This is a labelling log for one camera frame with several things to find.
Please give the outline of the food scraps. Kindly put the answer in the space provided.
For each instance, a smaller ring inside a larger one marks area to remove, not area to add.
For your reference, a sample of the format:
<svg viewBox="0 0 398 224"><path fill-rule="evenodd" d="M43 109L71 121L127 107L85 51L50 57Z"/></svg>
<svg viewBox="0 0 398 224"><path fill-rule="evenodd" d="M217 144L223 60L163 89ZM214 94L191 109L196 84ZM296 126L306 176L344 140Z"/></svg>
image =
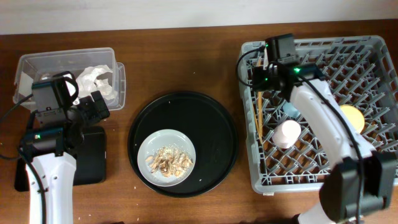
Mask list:
<svg viewBox="0 0 398 224"><path fill-rule="evenodd" d="M193 159L178 146L163 146L146 157L151 173L159 172L163 177L182 177L191 167Z"/></svg>

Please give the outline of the yellow bowl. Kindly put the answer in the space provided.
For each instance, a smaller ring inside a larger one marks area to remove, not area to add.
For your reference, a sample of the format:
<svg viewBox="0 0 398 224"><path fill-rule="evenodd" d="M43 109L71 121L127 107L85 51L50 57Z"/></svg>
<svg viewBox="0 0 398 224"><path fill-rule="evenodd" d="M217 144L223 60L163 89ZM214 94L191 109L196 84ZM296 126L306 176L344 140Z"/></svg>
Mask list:
<svg viewBox="0 0 398 224"><path fill-rule="evenodd" d="M357 133L361 133L364 129L365 120L362 112L351 105L341 105L340 109L348 118L349 122L353 125Z"/></svg>

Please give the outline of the pink cup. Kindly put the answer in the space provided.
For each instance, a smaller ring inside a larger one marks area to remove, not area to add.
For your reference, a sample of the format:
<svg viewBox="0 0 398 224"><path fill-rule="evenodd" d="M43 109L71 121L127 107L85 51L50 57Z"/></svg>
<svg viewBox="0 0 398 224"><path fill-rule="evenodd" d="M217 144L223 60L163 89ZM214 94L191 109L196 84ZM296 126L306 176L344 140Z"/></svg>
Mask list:
<svg viewBox="0 0 398 224"><path fill-rule="evenodd" d="M282 149L293 146L301 133L301 127L294 120L286 120L278 125L272 135L273 143Z"/></svg>

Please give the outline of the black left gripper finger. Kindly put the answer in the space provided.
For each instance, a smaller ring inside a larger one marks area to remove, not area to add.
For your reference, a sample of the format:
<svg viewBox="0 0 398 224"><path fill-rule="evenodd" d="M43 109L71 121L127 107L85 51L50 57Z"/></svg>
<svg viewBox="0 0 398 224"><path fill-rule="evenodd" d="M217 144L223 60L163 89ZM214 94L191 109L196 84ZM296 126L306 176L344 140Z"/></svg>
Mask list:
<svg viewBox="0 0 398 224"><path fill-rule="evenodd" d="M96 105L91 96L80 98L80 104L77 108L85 126L97 123Z"/></svg>
<svg viewBox="0 0 398 224"><path fill-rule="evenodd" d="M104 101L104 98L99 90L91 92L94 101L95 114L99 119L105 119L110 116L109 109Z"/></svg>

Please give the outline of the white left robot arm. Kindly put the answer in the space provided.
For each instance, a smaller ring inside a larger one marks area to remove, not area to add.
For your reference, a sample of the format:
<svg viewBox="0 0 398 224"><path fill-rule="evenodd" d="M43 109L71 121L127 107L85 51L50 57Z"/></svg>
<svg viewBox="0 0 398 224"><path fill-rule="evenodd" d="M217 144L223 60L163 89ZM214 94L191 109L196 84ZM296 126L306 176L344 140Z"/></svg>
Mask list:
<svg viewBox="0 0 398 224"><path fill-rule="evenodd" d="M78 105L30 114L18 152L30 191L30 223L73 223L73 187L106 177L106 134L97 124L110 116L99 91Z"/></svg>

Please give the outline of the round black serving tray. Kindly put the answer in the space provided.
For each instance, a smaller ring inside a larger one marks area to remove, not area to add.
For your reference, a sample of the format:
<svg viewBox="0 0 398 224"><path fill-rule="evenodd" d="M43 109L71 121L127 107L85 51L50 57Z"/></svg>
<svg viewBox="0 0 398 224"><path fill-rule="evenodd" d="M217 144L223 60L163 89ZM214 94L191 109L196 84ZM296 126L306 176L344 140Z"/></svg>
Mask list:
<svg viewBox="0 0 398 224"><path fill-rule="evenodd" d="M182 183L160 187L141 174L137 161L145 138L161 129L185 134L193 143L193 172ZM233 168L239 151L232 116L222 104L202 93L178 91L150 102L138 113L129 131L127 153L138 178L150 189L169 197L195 197L219 185Z"/></svg>

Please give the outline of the white tissue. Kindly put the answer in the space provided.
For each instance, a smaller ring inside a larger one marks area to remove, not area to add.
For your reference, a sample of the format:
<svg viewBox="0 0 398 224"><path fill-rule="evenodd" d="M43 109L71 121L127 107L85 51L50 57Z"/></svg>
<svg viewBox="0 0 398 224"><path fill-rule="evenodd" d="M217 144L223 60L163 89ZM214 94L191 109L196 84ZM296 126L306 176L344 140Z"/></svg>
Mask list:
<svg viewBox="0 0 398 224"><path fill-rule="evenodd" d="M118 93L109 84L108 79L98 79L100 75L105 73L113 74L113 71L107 65L85 68L76 79L79 88L78 97L83 98L91 95L91 92L100 91L105 100L115 99Z"/></svg>

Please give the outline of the blue cup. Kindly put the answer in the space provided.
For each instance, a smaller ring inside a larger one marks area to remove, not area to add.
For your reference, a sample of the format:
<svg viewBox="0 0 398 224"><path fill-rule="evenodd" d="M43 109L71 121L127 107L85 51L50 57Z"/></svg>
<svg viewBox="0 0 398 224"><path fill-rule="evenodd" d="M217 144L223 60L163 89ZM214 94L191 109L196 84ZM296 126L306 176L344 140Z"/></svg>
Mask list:
<svg viewBox="0 0 398 224"><path fill-rule="evenodd" d="M290 116L291 118L295 119L300 116L300 112L296 109L292 103L286 102L282 105L282 109L285 114Z"/></svg>

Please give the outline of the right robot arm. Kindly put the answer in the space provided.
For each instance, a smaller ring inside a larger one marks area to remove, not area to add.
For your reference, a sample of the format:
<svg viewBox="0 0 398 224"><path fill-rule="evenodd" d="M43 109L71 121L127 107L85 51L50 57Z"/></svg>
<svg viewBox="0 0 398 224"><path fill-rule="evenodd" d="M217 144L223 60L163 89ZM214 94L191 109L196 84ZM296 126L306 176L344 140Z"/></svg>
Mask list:
<svg viewBox="0 0 398 224"><path fill-rule="evenodd" d="M319 203L295 216L296 223L341 223L389 208L397 154L377 152L340 109L315 64L271 62L252 72L255 91L279 90L305 118L330 165Z"/></svg>

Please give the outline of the black rectangular tray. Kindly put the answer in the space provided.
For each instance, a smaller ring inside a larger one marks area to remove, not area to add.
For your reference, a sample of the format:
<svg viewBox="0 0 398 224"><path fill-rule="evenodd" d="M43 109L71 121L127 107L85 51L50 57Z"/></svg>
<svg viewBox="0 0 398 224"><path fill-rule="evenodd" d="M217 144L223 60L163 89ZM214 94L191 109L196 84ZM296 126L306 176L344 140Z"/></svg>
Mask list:
<svg viewBox="0 0 398 224"><path fill-rule="evenodd" d="M74 186L97 184L106 178L106 134L102 127L28 129L18 149L32 162L33 158L54 153L76 159Z"/></svg>

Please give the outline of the grey plate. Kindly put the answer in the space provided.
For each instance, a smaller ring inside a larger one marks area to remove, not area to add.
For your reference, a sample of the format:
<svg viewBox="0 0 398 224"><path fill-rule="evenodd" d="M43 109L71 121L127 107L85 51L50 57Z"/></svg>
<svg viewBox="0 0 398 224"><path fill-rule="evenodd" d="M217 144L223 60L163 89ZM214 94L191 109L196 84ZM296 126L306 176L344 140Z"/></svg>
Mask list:
<svg viewBox="0 0 398 224"><path fill-rule="evenodd" d="M178 146L183 151L187 152L193 159L193 167L191 167L182 177L163 177L159 172L151 173L150 168L146 163L146 157L154 155L159 148L163 146ZM137 153L137 165L139 173L145 180L158 187L171 187L182 183L193 171L196 163L196 150L192 141L184 133L173 129L163 129L156 131L149 135Z"/></svg>

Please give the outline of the wooden chopstick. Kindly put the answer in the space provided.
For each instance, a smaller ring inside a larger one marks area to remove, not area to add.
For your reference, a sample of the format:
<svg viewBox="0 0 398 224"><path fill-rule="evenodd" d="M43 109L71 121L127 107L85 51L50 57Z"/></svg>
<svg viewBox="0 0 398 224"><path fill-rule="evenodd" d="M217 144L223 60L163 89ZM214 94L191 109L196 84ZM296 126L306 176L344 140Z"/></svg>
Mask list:
<svg viewBox="0 0 398 224"><path fill-rule="evenodd" d="M256 131L258 133L258 138L259 138L260 143L263 144L263 141L262 141L262 128L259 126L260 122L258 120L257 111L256 111L255 108L253 108L253 111L254 111L254 120L256 122Z"/></svg>
<svg viewBox="0 0 398 224"><path fill-rule="evenodd" d="M263 134L263 130L262 130L262 92L259 91L257 93L257 108L258 108L258 115L257 115L257 131L258 131L258 135L259 135L259 140L260 143L263 143L262 141L262 134Z"/></svg>

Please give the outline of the grey dishwasher rack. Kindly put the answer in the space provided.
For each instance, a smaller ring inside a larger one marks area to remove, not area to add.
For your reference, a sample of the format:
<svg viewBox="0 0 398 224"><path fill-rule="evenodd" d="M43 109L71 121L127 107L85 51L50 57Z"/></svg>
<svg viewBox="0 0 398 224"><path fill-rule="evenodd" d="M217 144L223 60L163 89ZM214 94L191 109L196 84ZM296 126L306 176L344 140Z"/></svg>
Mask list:
<svg viewBox="0 0 398 224"><path fill-rule="evenodd" d="M264 62L261 41L246 42L239 53L239 91L246 118L246 147L253 190L261 195L318 190L330 172L326 153L302 115L284 113L282 93L262 93L262 141L256 131L253 108L257 93L251 88L255 67ZM301 64L314 63L323 72L340 105L351 105L365 120L362 136L379 152L397 150L397 72L384 39L377 35L297 39ZM272 141L275 128L286 120L301 127L288 149Z"/></svg>

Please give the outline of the clear plastic waste bin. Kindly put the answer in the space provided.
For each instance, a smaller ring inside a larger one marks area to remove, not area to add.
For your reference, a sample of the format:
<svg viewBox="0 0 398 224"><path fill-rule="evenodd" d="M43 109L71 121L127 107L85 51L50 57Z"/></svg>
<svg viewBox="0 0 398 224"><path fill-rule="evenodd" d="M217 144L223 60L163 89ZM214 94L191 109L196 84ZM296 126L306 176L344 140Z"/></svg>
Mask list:
<svg viewBox="0 0 398 224"><path fill-rule="evenodd" d="M32 93L33 82L47 79L61 72L69 71L77 78L85 68L107 65L113 74L105 73L98 79L107 78L109 84L118 93L113 100L105 100L111 111L124 108L126 99L126 74L124 65L116 61L114 50L110 47L64 50L26 54L19 59L14 80L16 90L13 102L17 103Z"/></svg>

